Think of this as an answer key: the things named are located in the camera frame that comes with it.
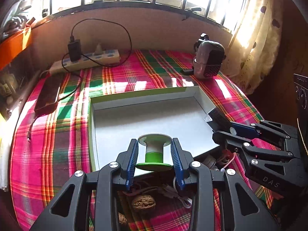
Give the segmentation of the pink ear hook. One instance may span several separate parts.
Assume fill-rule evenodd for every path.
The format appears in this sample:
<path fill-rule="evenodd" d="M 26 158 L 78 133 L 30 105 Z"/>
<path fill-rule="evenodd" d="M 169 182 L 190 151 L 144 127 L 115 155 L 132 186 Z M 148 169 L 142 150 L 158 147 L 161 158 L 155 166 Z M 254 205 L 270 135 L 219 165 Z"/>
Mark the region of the pink ear hook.
<path fill-rule="evenodd" d="M 216 159 L 215 166 L 222 171 L 223 169 L 226 169 L 235 159 L 236 153 L 232 153 L 229 150 L 223 150 L 222 154 L 218 159 Z"/>

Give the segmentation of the white round cap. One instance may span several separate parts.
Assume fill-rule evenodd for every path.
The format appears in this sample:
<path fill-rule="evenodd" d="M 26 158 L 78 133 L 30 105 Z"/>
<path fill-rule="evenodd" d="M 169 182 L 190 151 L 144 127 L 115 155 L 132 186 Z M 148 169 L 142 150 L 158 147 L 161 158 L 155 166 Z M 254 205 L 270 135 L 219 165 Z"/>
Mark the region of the white round cap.
<path fill-rule="evenodd" d="M 216 159 L 211 155 L 206 156 L 205 160 L 202 163 L 209 169 L 212 169 L 214 171 L 219 170 L 218 167 L 216 166 Z"/>

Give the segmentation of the green white spool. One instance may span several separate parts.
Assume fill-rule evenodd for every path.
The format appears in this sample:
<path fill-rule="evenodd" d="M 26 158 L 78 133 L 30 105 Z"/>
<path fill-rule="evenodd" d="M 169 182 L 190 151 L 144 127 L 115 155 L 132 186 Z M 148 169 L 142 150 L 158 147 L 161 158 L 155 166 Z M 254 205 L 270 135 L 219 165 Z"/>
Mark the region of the green white spool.
<path fill-rule="evenodd" d="M 147 134 L 138 138 L 139 144 L 146 147 L 145 161 L 136 164 L 137 169 L 150 172 L 164 172 L 172 165 L 163 161 L 163 148 L 171 144 L 172 139 L 164 134 Z"/>

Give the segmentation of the brown walnut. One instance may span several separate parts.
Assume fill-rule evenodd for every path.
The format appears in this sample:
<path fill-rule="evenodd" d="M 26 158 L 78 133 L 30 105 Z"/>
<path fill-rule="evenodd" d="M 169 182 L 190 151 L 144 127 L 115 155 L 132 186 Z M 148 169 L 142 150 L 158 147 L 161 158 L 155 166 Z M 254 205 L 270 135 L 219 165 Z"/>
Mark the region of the brown walnut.
<path fill-rule="evenodd" d="M 156 207 L 156 201 L 151 195 L 142 194 L 133 198 L 131 206 L 136 212 L 149 212 Z"/>
<path fill-rule="evenodd" d="M 121 226 L 121 227 L 126 227 L 128 221 L 127 221 L 125 215 L 122 214 L 122 213 L 118 213 L 118 216 L 119 216 L 119 224 L 120 224 L 120 226 Z"/>

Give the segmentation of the white shallow cardboard box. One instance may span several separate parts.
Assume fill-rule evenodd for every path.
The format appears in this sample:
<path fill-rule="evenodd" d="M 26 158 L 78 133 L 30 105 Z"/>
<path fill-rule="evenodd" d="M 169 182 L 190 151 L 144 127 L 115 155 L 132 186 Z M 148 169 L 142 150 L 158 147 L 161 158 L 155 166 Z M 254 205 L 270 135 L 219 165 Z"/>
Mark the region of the white shallow cardboard box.
<path fill-rule="evenodd" d="M 197 157 L 214 149 L 208 113 L 214 103 L 199 86 L 142 90 L 90 100 L 91 168 L 98 171 L 126 151 L 131 139 L 145 134 L 178 138 Z"/>

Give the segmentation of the small grey mesh heater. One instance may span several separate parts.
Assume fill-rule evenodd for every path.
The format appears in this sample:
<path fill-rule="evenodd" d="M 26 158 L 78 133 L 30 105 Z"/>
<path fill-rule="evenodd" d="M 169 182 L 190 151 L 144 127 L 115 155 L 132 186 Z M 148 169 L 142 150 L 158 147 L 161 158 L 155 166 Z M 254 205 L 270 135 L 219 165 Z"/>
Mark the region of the small grey mesh heater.
<path fill-rule="evenodd" d="M 193 59 L 194 76 L 197 79 L 207 79 L 216 76 L 226 58 L 224 46 L 209 40 L 205 33 L 194 44 L 195 57 Z"/>

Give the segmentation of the plaid pink green cloth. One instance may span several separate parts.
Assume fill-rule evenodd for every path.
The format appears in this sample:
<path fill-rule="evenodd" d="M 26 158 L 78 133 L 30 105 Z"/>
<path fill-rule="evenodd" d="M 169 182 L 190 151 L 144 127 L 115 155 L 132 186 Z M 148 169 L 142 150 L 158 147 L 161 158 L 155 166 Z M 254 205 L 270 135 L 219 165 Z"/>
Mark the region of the plaid pink green cloth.
<path fill-rule="evenodd" d="M 131 91 L 198 85 L 231 121 L 258 123 L 262 116 L 246 95 L 224 74 L 205 81 L 184 77 L 193 56 L 175 51 L 135 50 L 125 64 L 67 74 L 60 89 L 63 101 L 50 115 L 34 118 L 39 81 L 23 108 L 14 136 L 10 189 L 17 222 L 29 230 L 34 221 L 77 170 L 91 171 L 89 151 L 90 100 Z"/>

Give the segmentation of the cream dotted curtain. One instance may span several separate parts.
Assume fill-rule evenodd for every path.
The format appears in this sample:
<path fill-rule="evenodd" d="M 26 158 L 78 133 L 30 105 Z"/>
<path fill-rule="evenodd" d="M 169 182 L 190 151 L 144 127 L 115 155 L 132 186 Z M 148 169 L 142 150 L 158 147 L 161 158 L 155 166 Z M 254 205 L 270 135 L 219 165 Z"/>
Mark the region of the cream dotted curtain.
<path fill-rule="evenodd" d="M 283 4 L 284 0 L 248 0 L 227 48 L 221 70 L 247 95 L 262 83 L 276 61 Z"/>

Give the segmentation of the black smartphone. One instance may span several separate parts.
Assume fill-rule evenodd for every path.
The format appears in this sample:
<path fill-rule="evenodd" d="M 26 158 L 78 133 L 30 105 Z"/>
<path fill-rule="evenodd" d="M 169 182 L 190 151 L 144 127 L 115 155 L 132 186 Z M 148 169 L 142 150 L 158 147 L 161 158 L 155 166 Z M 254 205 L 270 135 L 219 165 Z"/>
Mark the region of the black smartphone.
<path fill-rule="evenodd" d="M 51 114 L 56 110 L 63 79 L 64 74 L 58 73 L 45 80 L 34 107 L 36 117 Z"/>

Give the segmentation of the white power strip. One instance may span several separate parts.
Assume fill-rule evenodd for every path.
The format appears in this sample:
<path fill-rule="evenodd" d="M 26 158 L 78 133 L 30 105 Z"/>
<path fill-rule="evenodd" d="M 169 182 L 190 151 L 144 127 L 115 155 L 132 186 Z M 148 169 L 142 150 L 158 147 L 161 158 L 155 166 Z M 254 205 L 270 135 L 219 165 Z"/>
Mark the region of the white power strip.
<path fill-rule="evenodd" d="M 95 60 L 102 65 L 113 65 L 120 62 L 120 55 L 117 49 L 111 49 L 103 51 L 102 54 L 98 55 L 95 53 L 86 54 L 87 57 L 82 56 L 80 60 L 72 62 L 70 58 L 64 58 L 54 62 L 50 67 L 50 74 L 57 74 L 68 71 L 77 71 L 81 69 L 88 69 L 98 66 L 95 62 L 91 61 L 89 58 Z"/>

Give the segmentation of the black charger adapter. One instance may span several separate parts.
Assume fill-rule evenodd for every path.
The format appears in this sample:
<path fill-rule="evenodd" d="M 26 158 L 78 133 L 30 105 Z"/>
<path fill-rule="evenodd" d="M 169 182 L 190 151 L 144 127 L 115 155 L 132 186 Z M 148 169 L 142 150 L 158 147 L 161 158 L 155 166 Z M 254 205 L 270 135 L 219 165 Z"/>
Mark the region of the black charger adapter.
<path fill-rule="evenodd" d="M 81 58 L 81 43 L 79 39 L 75 39 L 73 35 L 70 36 L 69 43 L 67 45 L 68 53 L 71 62 L 76 62 Z"/>

